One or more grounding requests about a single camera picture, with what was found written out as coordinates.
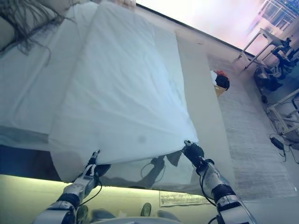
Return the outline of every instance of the robotic hand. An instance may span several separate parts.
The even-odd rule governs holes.
[[[202,193],[211,204],[216,206],[218,224],[256,224],[254,217],[214,166],[214,162],[203,158],[202,148],[196,143],[185,141],[182,152],[196,167]]]
[[[74,183],[64,188],[62,195],[50,207],[41,212],[33,224],[77,224],[77,212],[82,201],[91,190],[98,186],[99,177],[102,176],[110,165],[95,164],[100,151],[92,154],[85,170]]]
[[[228,181],[221,176],[210,159],[204,159],[204,151],[196,144],[185,141],[183,154],[191,161],[200,176],[200,187],[206,199],[216,206],[218,224],[256,224],[251,213],[246,209],[241,199],[236,196]],[[73,184],[65,187],[62,195],[49,208],[40,213],[33,224],[79,224],[79,208],[82,208],[83,199],[99,184],[99,177],[102,176],[110,165],[95,164],[100,151],[94,152],[84,172]],[[143,217],[124,218],[118,223],[163,223],[177,224],[167,219]]]

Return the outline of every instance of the white sheet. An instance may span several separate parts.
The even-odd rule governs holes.
[[[97,163],[112,164],[169,154],[186,139],[198,141],[154,36],[142,17],[112,3],[98,7],[49,135],[62,180],[78,175],[98,149]]]
[[[97,7],[95,3],[76,5],[66,15],[75,22],[64,20],[59,27],[34,36],[51,50],[48,65],[49,51],[38,45],[28,56],[15,47],[0,58],[0,126],[50,133]]]

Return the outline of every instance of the bed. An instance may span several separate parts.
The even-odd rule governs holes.
[[[68,121],[67,125],[64,125],[66,124],[64,118],[70,113],[74,112],[74,116],[77,116],[75,112],[82,112],[76,111],[76,103],[78,102],[75,102],[75,104],[66,104],[64,102],[66,98],[69,98],[68,102],[74,99],[74,95],[70,94],[70,92],[75,93],[76,100],[82,97],[76,95],[75,90],[70,91],[70,89],[76,83],[78,84],[78,80],[80,84],[84,84],[87,78],[82,76],[82,74],[86,73],[85,75],[87,76],[90,74],[88,68],[78,72],[76,66],[79,60],[84,61],[88,58],[92,61],[92,55],[89,54],[92,48],[86,46],[89,43],[86,42],[86,39],[95,37],[89,35],[91,24],[94,24],[95,21],[101,22],[103,19],[109,18],[105,14],[109,10],[110,15],[116,15],[113,10],[118,6],[106,4],[108,5],[107,8],[102,9],[100,14],[96,13],[100,7],[97,4],[75,5],[69,9],[66,16],[74,18],[76,23],[64,20],[59,27],[53,26],[47,33],[37,33],[35,38],[42,45],[50,48],[50,55],[45,48],[35,46],[29,56],[22,54],[15,48],[11,49],[0,59],[2,68],[1,91],[2,95],[5,96],[5,98],[1,99],[3,100],[3,110],[0,117],[0,144],[51,151],[55,168],[64,181],[71,181],[70,177],[72,177],[74,170],[70,174],[63,166],[72,165],[76,173],[81,171],[84,164],[76,164],[74,166],[71,154],[67,150],[61,156],[60,150],[69,147],[70,142],[64,142],[65,145],[57,144],[57,141],[72,139],[71,146],[80,148],[87,144],[84,142],[84,139],[73,141],[78,139],[76,138],[77,136],[69,136],[67,130],[76,128],[75,126],[70,126],[70,124],[75,124],[73,120]],[[127,23],[127,28],[130,28],[132,24],[129,21]],[[143,23],[134,25],[146,26]],[[211,78],[209,75],[197,76],[197,73],[194,72],[200,70],[204,74],[209,73],[203,49],[200,45],[194,45],[176,37],[174,32],[167,32],[154,25],[151,25],[150,29],[152,29],[151,33],[154,34],[155,51],[163,62],[164,69],[167,71],[165,74],[170,74],[165,76],[164,79],[169,82],[169,87],[176,94],[179,103],[188,109],[199,137],[200,145],[204,148],[206,156],[213,158],[217,167],[221,169],[231,184],[234,185],[228,142]],[[128,45],[130,44],[133,44],[131,46],[133,47],[136,43],[128,39]],[[110,66],[122,60],[121,57],[116,58],[116,61],[113,61],[112,58],[107,60],[107,62],[111,63]],[[206,88],[204,86],[207,82],[210,83],[210,86]],[[205,94],[209,94],[210,97],[202,97]],[[84,107],[86,98],[82,97],[81,103],[83,103],[83,106],[81,105],[80,108]],[[209,115],[212,115],[213,119],[205,121],[205,117]],[[187,136],[190,136],[193,141],[197,140],[197,136],[193,136],[192,133],[188,133]],[[194,172],[194,168],[179,153],[173,153],[164,159],[164,166],[157,176],[152,178],[154,179],[154,184],[152,180],[149,182],[142,181],[142,177],[149,173],[153,167],[150,156],[145,156],[145,158],[149,159],[123,162],[122,158],[125,156],[125,154],[122,154],[118,156],[117,160],[109,161],[109,163],[112,163],[112,166],[102,177],[104,185],[134,186],[200,194],[198,177]],[[160,156],[164,157],[164,154],[157,154],[157,157]],[[105,164],[107,160],[98,161],[98,163]]]

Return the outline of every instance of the white pillow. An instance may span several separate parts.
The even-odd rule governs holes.
[[[14,39],[14,28],[5,19],[0,17],[0,50],[5,48]]]
[[[59,14],[63,14],[65,10],[68,10],[72,5],[80,3],[80,0],[37,0],[44,6],[55,10]]]

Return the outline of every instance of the carpet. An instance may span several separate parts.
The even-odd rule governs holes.
[[[249,98],[230,61],[208,55],[210,69],[222,70],[230,88],[218,101],[230,146],[235,190],[242,200],[296,196],[289,174],[271,144],[264,114]]]

